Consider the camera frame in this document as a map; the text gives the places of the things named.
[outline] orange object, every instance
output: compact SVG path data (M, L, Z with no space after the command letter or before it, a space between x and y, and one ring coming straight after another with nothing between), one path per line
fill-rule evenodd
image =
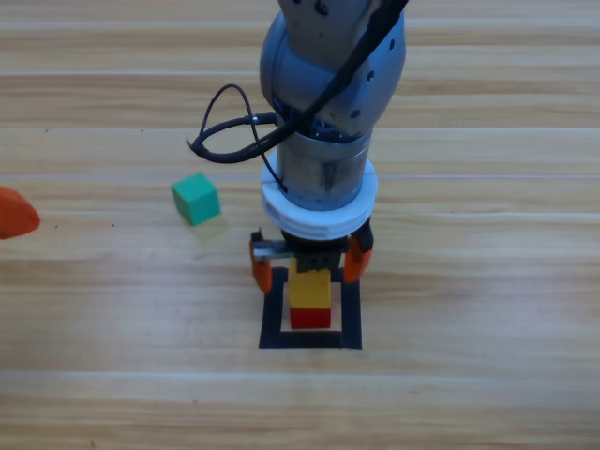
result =
M360 243L354 236L350 236L350 247L346 253L346 261L344 262L344 281L347 283L355 283L367 270L368 262L371 259L371 253L363 253L360 249Z
M254 260L254 246L250 241L250 259L252 260L252 275L256 280L261 291L264 293L270 293L273 288L273 272L271 271L271 263L269 261L255 261Z
M16 190L0 186L0 239L28 234L39 223L36 208Z

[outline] black tape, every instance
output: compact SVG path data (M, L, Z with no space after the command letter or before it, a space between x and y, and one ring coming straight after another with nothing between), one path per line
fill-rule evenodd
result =
M281 331L283 288L288 269L273 269L273 289L264 296L261 349L362 350L360 284L346 284L343 269L332 272L331 282L341 283L341 331Z

